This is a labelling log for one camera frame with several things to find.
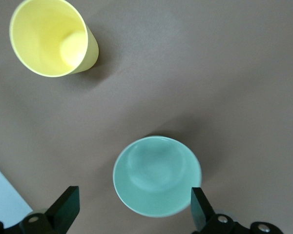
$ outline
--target gray background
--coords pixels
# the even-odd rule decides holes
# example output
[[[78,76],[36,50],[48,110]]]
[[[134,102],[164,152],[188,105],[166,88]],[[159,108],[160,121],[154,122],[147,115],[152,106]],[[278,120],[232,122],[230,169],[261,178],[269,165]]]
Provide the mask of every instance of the gray background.
[[[98,41],[90,70],[45,78],[9,41],[0,0],[0,170],[33,209],[79,185],[69,233],[191,233],[190,209],[147,218],[112,183],[129,143],[174,137],[212,206],[293,234],[293,1],[70,0]]]

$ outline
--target silver bolt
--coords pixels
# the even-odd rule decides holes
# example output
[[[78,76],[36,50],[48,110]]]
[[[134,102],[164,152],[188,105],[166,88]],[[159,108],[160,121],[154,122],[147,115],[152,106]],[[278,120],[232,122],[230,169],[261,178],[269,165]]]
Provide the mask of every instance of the silver bolt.
[[[267,227],[265,224],[259,224],[258,225],[259,230],[261,230],[262,232],[268,233],[270,232],[269,227]]]
[[[29,223],[33,223],[33,222],[36,222],[39,218],[37,216],[34,216],[34,217],[31,217],[28,222]]]
[[[221,223],[228,223],[228,219],[222,215],[218,217],[218,221]]]

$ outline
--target cup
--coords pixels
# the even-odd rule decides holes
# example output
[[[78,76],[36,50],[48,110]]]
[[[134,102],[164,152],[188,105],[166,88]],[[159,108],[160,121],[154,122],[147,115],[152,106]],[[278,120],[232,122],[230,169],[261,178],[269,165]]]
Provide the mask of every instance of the cup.
[[[118,156],[113,182],[121,201],[148,217],[166,217],[185,209],[192,187],[200,187],[201,167],[184,144],[148,136],[128,145]]]
[[[45,77],[92,67],[98,44],[79,12],[65,0],[25,0],[14,11],[10,40],[19,60]]]

